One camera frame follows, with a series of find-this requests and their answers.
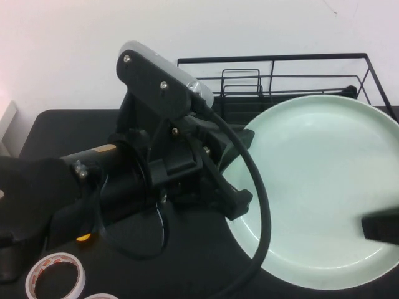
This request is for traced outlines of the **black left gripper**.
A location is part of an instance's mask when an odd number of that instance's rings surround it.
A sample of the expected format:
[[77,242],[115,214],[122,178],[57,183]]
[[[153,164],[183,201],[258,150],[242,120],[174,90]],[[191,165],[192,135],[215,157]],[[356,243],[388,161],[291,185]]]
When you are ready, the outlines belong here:
[[[255,132],[243,129],[236,134],[248,150]],[[237,190],[219,171],[240,155],[221,135],[216,125],[189,115],[118,128],[109,141],[129,163],[137,164],[147,191],[170,193],[178,204],[206,205],[233,221],[248,212],[253,195],[247,189]],[[211,145],[225,148],[222,155],[212,158]]]

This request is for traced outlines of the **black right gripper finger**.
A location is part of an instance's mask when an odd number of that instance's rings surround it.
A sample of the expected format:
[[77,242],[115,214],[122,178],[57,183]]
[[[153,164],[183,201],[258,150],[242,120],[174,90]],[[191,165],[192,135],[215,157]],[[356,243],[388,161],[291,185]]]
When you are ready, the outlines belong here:
[[361,219],[364,237],[368,240],[399,245],[398,208],[368,214]]

